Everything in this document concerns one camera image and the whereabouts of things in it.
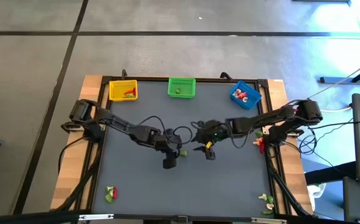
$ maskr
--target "blue basket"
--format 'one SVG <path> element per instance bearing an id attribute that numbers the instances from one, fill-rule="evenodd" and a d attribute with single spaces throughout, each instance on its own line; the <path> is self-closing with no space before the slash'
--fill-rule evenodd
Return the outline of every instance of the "blue basket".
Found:
<path id="1" fill-rule="evenodd" d="M 248 101 L 246 103 L 232 95 L 236 89 L 240 89 L 242 92 L 247 93 Z M 230 99 L 238 103 L 243 109 L 246 110 L 252 109 L 257 104 L 257 102 L 259 102 L 261 97 L 262 96 L 259 92 L 249 87 L 248 84 L 244 83 L 243 81 L 239 81 L 230 91 Z"/>

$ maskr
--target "white cord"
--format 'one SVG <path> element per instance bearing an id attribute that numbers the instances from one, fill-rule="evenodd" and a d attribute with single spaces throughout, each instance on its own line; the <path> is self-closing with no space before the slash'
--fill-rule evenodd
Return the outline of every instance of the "white cord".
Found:
<path id="1" fill-rule="evenodd" d="M 352 107 L 348 106 L 347 108 L 343 108 L 340 110 L 321 110 L 321 112 L 325 112 L 325 113 L 337 113 L 337 112 L 342 112 L 342 111 L 346 111 L 346 110 L 350 110 Z"/>
<path id="2" fill-rule="evenodd" d="M 332 88 L 332 87 L 334 87 L 334 86 L 336 86 L 336 85 L 339 85 L 340 83 L 344 82 L 344 81 L 345 81 L 345 80 L 347 80 L 350 76 L 354 75 L 354 74 L 355 74 L 355 73 L 357 73 L 358 71 L 360 71 L 360 68 L 359 68 L 359 69 L 357 69 L 356 71 L 354 71 L 352 74 L 350 74 L 350 75 L 346 76 L 344 79 L 342 79 L 342 80 L 338 81 L 337 83 L 335 83 L 335 84 L 333 84 L 333 85 L 331 85 L 331 86 L 329 86 L 329 87 L 325 88 L 324 90 L 319 91 L 318 93 L 315 93 L 315 94 L 313 94 L 313 95 L 309 96 L 307 99 L 309 100 L 309 99 L 310 99 L 310 98 L 312 98 L 313 96 L 316 96 L 316 95 L 318 95 L 318 94 L 320 94 L 320 93 L 324 92 L 325 90 L 327 90 L 327 89 L 329 89 L 329 88 Z"/>

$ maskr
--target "plastic basket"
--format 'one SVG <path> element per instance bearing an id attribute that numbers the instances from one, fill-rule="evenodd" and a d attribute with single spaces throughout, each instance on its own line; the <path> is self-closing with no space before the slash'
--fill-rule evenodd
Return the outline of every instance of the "plastic basket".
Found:
<path id="1" fill-rule="evenodd" d="M 242 92 L 247 93 L 248 101 L 246 103 L 232 95 L 236 89 L 240 89 Z M 249 87 L 243 81 L 239 81 L 230 91 L 230 99 L 246 110 L 253 108 L 261 98 L 262 96 L 259 92 Z"/>
<path id="2" fill-rule="evenodd" d="M 135 89 L 135 97 L 126 97 L 125 92 Z M 134 101 L 137 100 L 137 80 L 111 81 L 110 100 L 113 101 Z"/>
<path id="3" fill-rule="evenodd" d="M 193 98 L 195 92 L 195 78 L 169 78 L 168 95 L 170 97 Z"/>

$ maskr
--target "green basket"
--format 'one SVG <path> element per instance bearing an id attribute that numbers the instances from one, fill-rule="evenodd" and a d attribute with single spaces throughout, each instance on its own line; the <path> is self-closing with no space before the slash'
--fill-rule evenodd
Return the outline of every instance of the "green basket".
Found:
<path id="1" fill-rule="evenodd" d="M 195 86 L 195 78 L 169 78 L 168 95 L 175 98 L 193 98 Z"/>

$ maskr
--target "concrete floor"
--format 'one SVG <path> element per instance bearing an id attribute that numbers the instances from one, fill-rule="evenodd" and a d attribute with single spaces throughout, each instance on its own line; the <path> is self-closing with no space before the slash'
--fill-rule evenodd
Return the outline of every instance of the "concrete floor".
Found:
<path id="1" fill-rule="evenodd" d="M 0 30 L 72 30 L 81 4 L 0 0 Z M 81 30 L 360 32 L 347 4 L 291 0 L 89 0 Z M 0 37 L 0 138 L 6 142 L 0 147 L 0 197 L 6 198 L 0 215 L 11 212 L 68 42 Z M 78 37 L 24 211 L 49 209 L 58 155 L 67 142 L 60 125 L 68 121 L 85 75 L 119 75 L 122 68 L 131 76 L 165 77 L 218 77 L 226 71 L 234 78 L 283 79 L 292 100 L 324 88 L 320 76 L 344 77 L 359 67 L 360 38 Z M 314 100 L 323 109 L 339 109 L 356 92 L 360 86 L 337 86 Z M 324 114 L 323 124 L 350 118 L 350 111 Z M 333 164 L 354 160 L 351 128 L 323 138 L 317 153 Z"/>

